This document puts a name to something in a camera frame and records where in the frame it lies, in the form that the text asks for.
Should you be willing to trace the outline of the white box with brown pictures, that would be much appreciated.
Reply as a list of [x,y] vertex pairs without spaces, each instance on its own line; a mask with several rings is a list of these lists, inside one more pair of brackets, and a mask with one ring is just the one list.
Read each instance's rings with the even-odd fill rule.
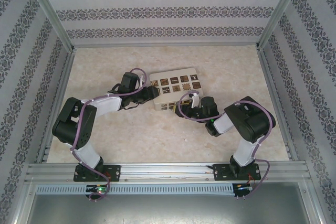
[[156,111],[173,109],[184,94],[193,90],[199,92],[199,98],[203,96],[202,85],[195,68],[152,73],[149,78],[151,86],[158,88],[160,93],[153,100]]

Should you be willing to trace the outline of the grey metal sheet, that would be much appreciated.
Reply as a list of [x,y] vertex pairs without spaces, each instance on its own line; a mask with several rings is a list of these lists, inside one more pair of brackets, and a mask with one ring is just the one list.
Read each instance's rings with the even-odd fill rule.
[[262,185],[252,196],[37,195],[27,224],[310,224],[296,184]]

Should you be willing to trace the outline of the aluminium mounting rail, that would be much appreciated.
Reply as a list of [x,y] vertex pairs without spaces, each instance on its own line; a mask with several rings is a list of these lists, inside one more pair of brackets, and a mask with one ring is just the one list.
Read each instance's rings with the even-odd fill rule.
[[[24,182],[42,184],[72,183],[76,163],[42,163],[30,164]],[[120,163],[119,183],[125,184],[182,184],[214,183],[212,163]],[[267,164],[259,162],[261,176],[265,182],[303,182],[312,181],[305,161],[279,161]]]

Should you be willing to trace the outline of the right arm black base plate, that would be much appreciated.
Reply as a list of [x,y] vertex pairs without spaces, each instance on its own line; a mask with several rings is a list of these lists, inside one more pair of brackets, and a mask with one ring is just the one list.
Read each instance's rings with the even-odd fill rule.
[[214,164],[215,181],[241,180],[248,181],[250,178],[261,180],[261,173],[258,164],[249,164],[244,167],[233,164]]

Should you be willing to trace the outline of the aluminium side rail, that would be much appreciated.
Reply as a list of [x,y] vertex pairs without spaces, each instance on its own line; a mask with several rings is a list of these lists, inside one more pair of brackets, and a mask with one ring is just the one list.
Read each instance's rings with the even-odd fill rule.
[[41,144],[38,148],[37,156],[35,158],[34,163],[43,163],[45,161],[45,150],[49,148],[52,139],[53,139],[53,134],[52,134],[52,128],[54,125],[55,120],[58,117],[58,113],[61,110],[62,106],[62,101],[64,99],[64,95],[66,92],[68,80],[70,77],[71,73],[71,68],[73,64],[73,60],[76,54],[76,49],[72,49],[67,56],[67,59],[64,62],[64,66],[62,69],[62,73],[60,75],[60,79],[58,82],[57,90],[53,99],[53,104],[50,109],[50,114],[48,117],[48,121],[43,133],[43,138],[41,139]]
[[276,85],[272,78],[272,74],[269,69],[265,54],[259,48],[257,48],[257,55],[260,61],[260,65],[261,65],[265,80],[266,80],[267,88],[268,88],[270,98],[272,101],[272,105],[275,111],[277,123],[281,131],[281,136],[285,144],[287,155],[291,161],[299,161],[300,158],[298,157],[296,153],[295,146],[293,144],[293,141],[290,135],[290,130],[289,130],[289,127],[287,125],[285,116],[281,108],[281,103],[280,103],[280,100],[277,94]]

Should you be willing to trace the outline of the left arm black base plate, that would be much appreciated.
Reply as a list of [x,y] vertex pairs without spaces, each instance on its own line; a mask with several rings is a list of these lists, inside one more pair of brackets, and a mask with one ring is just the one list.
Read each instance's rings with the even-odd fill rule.
[[[110,182],[118,182],[121,174],[120,165],[102,165],[98,168],[98,172],[104,174]],[[105,182],[106,179],[101,175],[87,169],[81,164],[77,165],[74,173],[75,182]]]

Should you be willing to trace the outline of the aluminium frame post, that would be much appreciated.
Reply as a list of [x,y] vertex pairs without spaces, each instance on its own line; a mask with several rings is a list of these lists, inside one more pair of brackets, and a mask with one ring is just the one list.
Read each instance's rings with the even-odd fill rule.
[[38,0],[40,6],[42,7],[45,15],[47,16],[47,18],[49,19],[49,21],[52,24],[52,27],[54,28],[54,30],[56,31],[57,36],[59,37],[59,39],[61,40],[61,42],[63,43],[63,45],[65,46],[66,50],[68,52],[73,51],[73,44],[68,36],[68,34],[66,33],[66,30],[64,28],[64,26],[62,25],[55,9],[53,8],[50,0]]
[[283,15],[284,11],[286,10],[290,0],[279,0],[277,6],[275,7],[270,20],[268,21],[260,39],[256,43],[256,47],[258,50],[264,48],[265,44],[267,43],[269,37],[271,36],[273,30],[278,24],[279,19]]

